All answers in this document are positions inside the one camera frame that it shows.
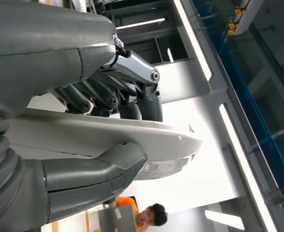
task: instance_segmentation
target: ceiling light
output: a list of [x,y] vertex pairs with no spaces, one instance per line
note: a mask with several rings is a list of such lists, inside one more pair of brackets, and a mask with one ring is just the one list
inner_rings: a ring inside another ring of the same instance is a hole
[[183,10],[180,0],[174,0],[176,8],[177,9],[178,13],[182,19],[183,26],[185,27],[186,31],[188,34],[191,44],[192,45],[194,51],[196,52],[196,56],[198,57],[199,62],[200,63],[201,67],[202,68],[203,73],[205,74],[205,78],[209,81],[211,77],[211,72],[206,62],[206,59],[203,52],[202,51],[200,45],[199,44],[198,40],[196,39],[196,35],[194,34],[192,28],[191,27],[189,21],[188,20],[187,16],[186,15],[185,11]]
[[219,107],[219,110],[221,116],[223,119],[236,153],[238,157],[241,167],[242,168],[247,182],[249,185],[250,190],[251,191],[252,195],[254,196],[254,201],[256,202],[259,212],[260,213],[262,219],[263,220],[264,224],[266,225],[268,232],[276,232],[276,228],[275,227],[274,222],[271,218],[269,210],[264,203],[264,200],[259,189],[258,185],[257,184],[256,180],[254,177],[251,169],[250,168],[248,160],[246,159],[245,154],[244,153],[243,149],[241,146],[238,136],[236,135],[236,131],[233,128],[231,120],[229,119],[226,109],[223,104],[221,104]]
[[169,56],[171,63],[174,62],[173,57],[171,56],[171,53],[169,47],[168,48],[168,56]]
[[132,27],[137,27],[137,26],[150,24],[150,23],[163,22],[165,20],[165,18],[159,18],[159,19],[150,20],[150,21],[146,21],[146,22],[143,22],[143,23],[134,23],[134,24],[130,24],[127,26],[121,26],[121,27],[117,27],[116,29],[120,30],[120,29],[125,29],[125,28],[132,28]]
[[205,210],[205,216],[210,220],[217,221],[221,224],[232,226],[234,228],[238,228],[242,231],[245,230],[244,224],[242,221],[242,218],[240,217],[214,212],[214,211],[210,211],[210,210]]

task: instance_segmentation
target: person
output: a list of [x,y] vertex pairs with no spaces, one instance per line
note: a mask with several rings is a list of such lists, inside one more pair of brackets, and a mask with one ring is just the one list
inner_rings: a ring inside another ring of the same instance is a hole
[[149,226],[162,226],[168,221],[165,208],[161,204],[154,204],[139,212],[137,203],[132,197],[119,196],[109,201],[109,208],[131,205],[134,214],[137,232],[146,232]]

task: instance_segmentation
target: black hair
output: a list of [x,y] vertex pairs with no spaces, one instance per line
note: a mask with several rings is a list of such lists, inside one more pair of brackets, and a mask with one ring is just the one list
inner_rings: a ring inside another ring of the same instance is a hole
[[168,221],[168,214],[165,208],[161,204],[154,204],[150,207],[150,210],[155,214],[154,226],[162,226]]

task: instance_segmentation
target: gray panel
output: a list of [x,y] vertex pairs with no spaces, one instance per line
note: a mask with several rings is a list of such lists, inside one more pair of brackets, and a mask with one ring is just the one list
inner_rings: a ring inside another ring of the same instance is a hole
[[33,96],[81,77],[82,65],[76,49],[1,56],[0,102],[17,114]]
[[42,162],[46,174],[46,190],[53,191],[112,180],[140,162],[145,155],[139,145],[128,143],[109,149],[94,159],[48,159]]
[[0,56],[111,46],[114,32],[115,26],[103,16],[0,0]]
[[81,191],[73,188],[50,193],[50,221],[56,221],[91,208],[118,196],[129,186],[146,162],[147,156],[126,173],[100,184],[87,186]]

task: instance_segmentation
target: orange shirt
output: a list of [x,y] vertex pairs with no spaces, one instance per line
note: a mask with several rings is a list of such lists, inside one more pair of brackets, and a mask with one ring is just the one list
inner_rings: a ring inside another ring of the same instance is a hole
[[[137,205],[135,203],[135,201],[131,197],[116,197],[116,198],[116,205],[117,207],[119,206],[123,206],[123,205],[131,205],[132,206],[134,213],[138,213]],[[140,226],[136,226],[137,232],[140,232],[141,227]]]

